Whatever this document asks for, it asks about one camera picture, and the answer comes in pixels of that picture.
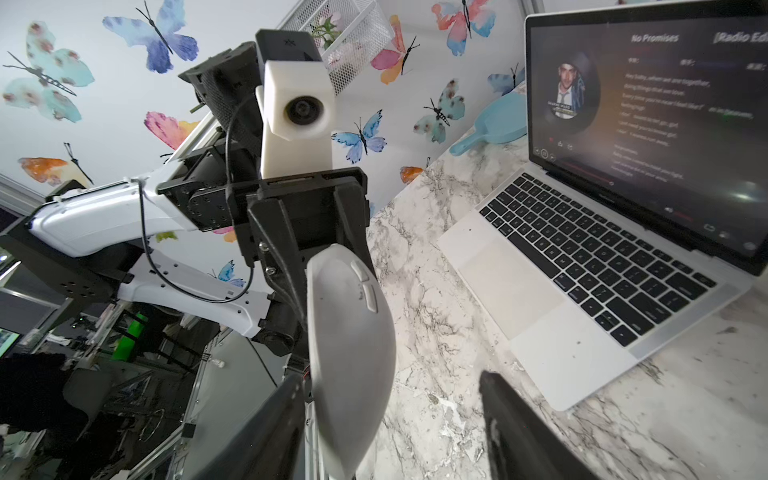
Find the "blue butterfly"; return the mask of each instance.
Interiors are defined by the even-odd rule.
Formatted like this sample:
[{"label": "blue butterfly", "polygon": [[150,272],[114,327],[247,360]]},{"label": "blue butterfly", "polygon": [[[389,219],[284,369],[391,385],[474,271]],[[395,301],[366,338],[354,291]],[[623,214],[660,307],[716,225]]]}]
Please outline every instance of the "blue butterfly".
[{"label": "blue butterfly", "polygon": [[208,275],[211,275],[213,278],[217,278],[222,282],[231,283],[234,286],[238,286],[239,288],[243,288],[245,286],[245,280],[241,278],[232,278],[233,276],[235,276],[234,260],[230,260],[229,262],[227,262],[226,265],[222,267],[221,271],[219,272],[219,276],[216,276],[215,274],[211,274],[211,273],[208,273]]},{"label": "blue butterfly", "polygon": [[488,76],[488,83],[491,84],[493,91],[497,93],[501,92],[503,97],[504,95],[513,91],[515,87],[518,86],[518,84],[521,84],[523,81],[525,81],[525,67],[523,67],[523,69],[518,73],[519,65],[520,64],[517,64],[514,69],[510,68],[510,70],[512,70],[512,75],[505,75],[500,73],[490,74]]},{"label": "blue butterfly", "polygon": [[416,122],[413,126],[413,132],[417,134],[426,134],[427,138],[432,135],[431,140],[436,141],[439,144],[445,141],[445,126],[449,127],[451,124],[448,122],[451,120],[458,120],[464,117],[464,97],[457,97],[456,91],[458,90],[458,80],[455,78],[448,82],[440,95],[440,99],[437,102],[437,107],[432,99],[429,102],[432,103],[431,107],[425,107],[428,110],[432,110],[434,114],[428,114],[422,117],[421,120]]},{"label": "blue butterfly", "polygon": [[184,0],[164,0],[163,6],[157,13],[157,22],[149,15],[149,8],[144,1],[146,13],[138,10],[147,19],[146,22],[135,18],[104,17],[101,24],[108,30],[120,35],[129,47],[143,45],[147,47],[147,69],[157,73],[165,73],[173,69],[170,55],[173,53],[182,60],[197,58],[197,40],[175,32],[185,26]]},{"label": "blue butterfly", "polygon": [[349,149],[349,152],[346,154],[346,159],[352,162],[352,165],[356,164],[360,161],[360,158],[362,158],[362,151],[366,151],[366,155],[368,154],[368,149],[370,148],[372,151],[380,152],[384,150],[384,146],[386,145],[386,140],[384,140],[382,137],[374,137],[377,133],[379,133],[379,124],[382,121],[382,111],[379,110],[373,116],[368,120],[368,123],[366,123],[366,126],[360,129],[359,124],[355,124],[357,127],[357,133],[352,132],[346,132],[342,134],[333,134],[331,135],[331,139],[339,142],[341,145],[347,145],[349,147],[352,147]]}]

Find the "green object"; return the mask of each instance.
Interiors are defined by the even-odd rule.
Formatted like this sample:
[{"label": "green object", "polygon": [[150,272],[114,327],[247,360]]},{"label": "green object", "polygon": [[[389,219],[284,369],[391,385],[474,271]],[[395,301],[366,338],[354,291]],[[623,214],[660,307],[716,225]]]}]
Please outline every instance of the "green object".
[{"label": "green object", "polygon": [[[136,316],[142,320],[149,321],[149,319],[146,316],[140,313],[137,313]],[[141,332],[143,331],[144,331],[144,324],[139,323],[136,320],[131,322],[131,325],[128,327],[128,333],[135,336],[136,338],[141,336]],[[124,336],[123,338],[120,339],[120,342],[118,342],[118,347],[114,349],[114,353],[112,353],[112,359],[126,362],[131,357],[131,352],[133,352],[135,346],[136,346],[136,342],[133,341],[133,339],[129,339],[128,337]]]}]

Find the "marble countertop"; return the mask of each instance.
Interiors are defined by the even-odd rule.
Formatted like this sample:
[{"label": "marble countertop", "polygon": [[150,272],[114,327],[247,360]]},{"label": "marble countertop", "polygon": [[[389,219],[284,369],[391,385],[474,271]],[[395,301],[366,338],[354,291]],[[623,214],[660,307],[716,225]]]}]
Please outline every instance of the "marble countertop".
[{"label": "marble countertop", "polygon": [[446,152],[379,212],[368,244],[397,367],[359,480],[490,478],[478,392],[500,372],[601,478],[768,478],[768,279],[567,412],[554,411],[437,239],[528,158],[527,138]]}]

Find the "laptop keyboard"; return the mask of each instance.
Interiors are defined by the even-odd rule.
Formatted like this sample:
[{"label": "laptop keyboard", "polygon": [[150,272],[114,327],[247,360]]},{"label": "laptop keyboard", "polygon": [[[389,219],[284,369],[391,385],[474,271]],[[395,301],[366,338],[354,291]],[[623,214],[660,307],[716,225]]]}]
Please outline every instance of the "laptop keyboard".
[{"label": "laptop keyboard", "polygon": [[622,346],[717,285],[529,174],[480,214]]}]

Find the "blue brush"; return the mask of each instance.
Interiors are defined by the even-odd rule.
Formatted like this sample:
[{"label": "blue brush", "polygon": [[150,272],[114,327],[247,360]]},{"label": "blue brush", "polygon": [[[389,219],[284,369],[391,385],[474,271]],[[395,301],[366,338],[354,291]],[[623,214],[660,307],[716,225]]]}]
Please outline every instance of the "blue brush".
[{"label": "blue brush", "polygon": [[455,143],[451,155],[459,156],[479,141],[505,144],[525,135],[528,129],[526,96],[507,94],[485,108],[475,120],[475,133]]}]

